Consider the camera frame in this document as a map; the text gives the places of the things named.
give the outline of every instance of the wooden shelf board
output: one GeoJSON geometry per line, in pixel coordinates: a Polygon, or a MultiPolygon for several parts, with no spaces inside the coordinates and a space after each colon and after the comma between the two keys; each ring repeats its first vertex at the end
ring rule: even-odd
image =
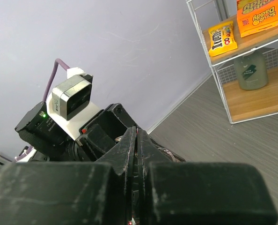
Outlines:
{"type": "MultiPolygon", "coordinates": [[[[259,47],[268,42],[278,39],[278,26],[268,29],[268,30],[261,31],[256,34],[246,36],[246,37],[240,37],[239,27],[238,27],[238,23],[237,23],[237,16],[234,15],[225,21],[230,21],[230,20],[233,20],[233,22],[234,22],[234,39],[238,44],[238,48],[235,50],[226,52],[224,54],[211,57],[212,64],[217,64],[228,58],[231,58],[238,54],[242,54],[254,47],[259,47]]],[[[207,48],[209,50],[211,48],[211,42],[210,42],[210,35],[209,35],[208,30],[204,30],[203,34],[205,37],[205,42],[206,42],[207,48]]]]}
{"type": "Polygon", "coordinates": [[[242,90],[238,81],[223,85],[233,122],[278,112],[278,67],[268,70],[269,83],[257,90],[242,90]]]}

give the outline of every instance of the white metal frame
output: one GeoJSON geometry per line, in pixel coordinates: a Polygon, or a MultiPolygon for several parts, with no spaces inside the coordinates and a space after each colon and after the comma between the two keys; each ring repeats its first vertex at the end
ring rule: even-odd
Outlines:
{"type": "Polygon", "coordinates": [[[226,100],[226,97],[225,97],[225,94],[224,94],[224,91],[223,91],[222,82],[221,82],[221,80],[219,79],[219,75],[218,75],[218,72],[217,72],[217,70],[219,70],[219,68],[220,68],[224,63],[226,63],[226,62],[228,62],[228,61],[230,61],[230,60],[233,60],[233,59],[235,59],[235,58],[241,57],[241,56],[243,56],[243,55],[245,55],[245,54],[248,54],[248,53],[250,53],[250,52],[253,52],[253,51],[255,51],[255,50],[258,50],[258,49],[260,49],[260,48],[263,48],[263,47],[265,47],[265,46],[268,46],[268,45],[270,45],[270,44],[272,44],[272,43],[275,43],[275,42],[278,41],[278,39],[273,40],[273,41],[270,41],[270,42],[268,42],[268,43],[266,43],[266,44],[263,44],[263,45],[261,45],[261,46],[259,46],[259,47],[252,48],[252,49],[250,49],[250,50],[248,50],[248,51],[246,51],[246,52],[244,52],[244,53],[242,53],[242,54],[233,56],[233,57],[231,57],[231,58],[229,58],[229,59],[226,59],[226,60],[224,60],[224,61],[222,61],[222,62],[219,62],[219,63],[216,63],[216,64],[212,64],[211,58],[210,58],[210,56],[209,56],[208,49],[207,49],[207,46],[206,46],[206,42],[205,42],[205,37],[204,37],[204,35],[203,35],[203,31],[202,31],[202,29],[201,29],[201,27],[200,27],[200,25],[199,25],[199,23],[198,23],[198,18],[197,18],[197,15],[196,15],[196,10],[200,9],[201,7],[204,7],[205,5],[211,3],[211,2],[213,2],[213,1],[215,1],[215,0],[210,0],[209,2],[203,4],[203,5],[199,6],[199,7],[196,7],[196,8],[195,8],[194,5],[193,5],[193,1],[194,1],[194,0],[186,0],[186,3],[187,3],[187,6],[188,6],[188,8],[189,8],[191,17],[192,17],[192,19],[193,19],[193,22],[194,22],[196,31],[197,31],[197,33],[198,33],[198,36],[199,36],[201,45],[202,45],[203,50],[204,50],[204,52],[205,52],[205,56],[206,56],[206,59],[207,59],[207,61],[208,61],[209,67],[210,67],[210,69],[211,69],[212,75],[213,75],[213,77],[214,77],[215,83],[216,83],[216,85],[217,85],[217,88],[218,88],[220,97],[221,97],[221,99],[222,99],[224,108],[225,108],[225,110],[226,110],[226,112],[227,112],[227,117],[228,117],[228,119],[229,119],[229,122],[230,122],[231,124],[235,124],[235,123],[241,123],[241,122],[245,122],[245,121],[249,121],[249,120],[254,120],[254,119],[258,119],[258,118],[262,118],[262,117],[267,117],[267,116],[271,116],[271,115],[278,114],[278,112],[276,112],[276,113],[272,113],[272,114],[267,114],[267,115],[263,115],[263,116],[259,116],[259,117],[250,118],[250,119],[247,119],[247,120],[241,120],[241,121],[233,122],[233,121],[232,121],[232,118],[231,118],[231,114],[230,114],[229,108],[228,108],[228,105],[227,105],[227,100],[226,100]]]}

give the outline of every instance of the white wall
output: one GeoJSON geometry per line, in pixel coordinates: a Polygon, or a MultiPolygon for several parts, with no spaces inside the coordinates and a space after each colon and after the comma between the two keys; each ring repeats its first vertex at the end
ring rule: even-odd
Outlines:
{"type": "MultiPolygon", "coordinates": [[[[199,13],[202,26],[218,22],[213,4],[199,13]]],[[[185,0],[0,0],[1,152],[21,151],[14,127],[58,57],[94,75],[95,104],[120,102],[145,129],[209,73],[185,0]]]]}

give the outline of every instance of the yellow snack package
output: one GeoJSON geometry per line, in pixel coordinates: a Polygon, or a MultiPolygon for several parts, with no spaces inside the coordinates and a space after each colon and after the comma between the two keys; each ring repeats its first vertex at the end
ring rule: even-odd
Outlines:
{"type": "Polygon", "coordinates": [[[234,40],[233,24],[233,21],[228,21],[209,29],[211,39],[209,55],[211,57],[238,48],[238,45],[234,40]]]}

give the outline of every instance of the dark green label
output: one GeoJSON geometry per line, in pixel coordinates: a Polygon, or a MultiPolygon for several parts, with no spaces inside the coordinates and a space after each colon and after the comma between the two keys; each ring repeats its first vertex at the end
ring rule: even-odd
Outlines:
{"type": "Polygon", "coordinates": [[[247,80],[248,78],[250,78],[254,73],[256,72],[256,66],[255,65],[251,65],[250,67],[248,67],[247,70],[245,70],[242,73],[243,79],[247,80]]]}

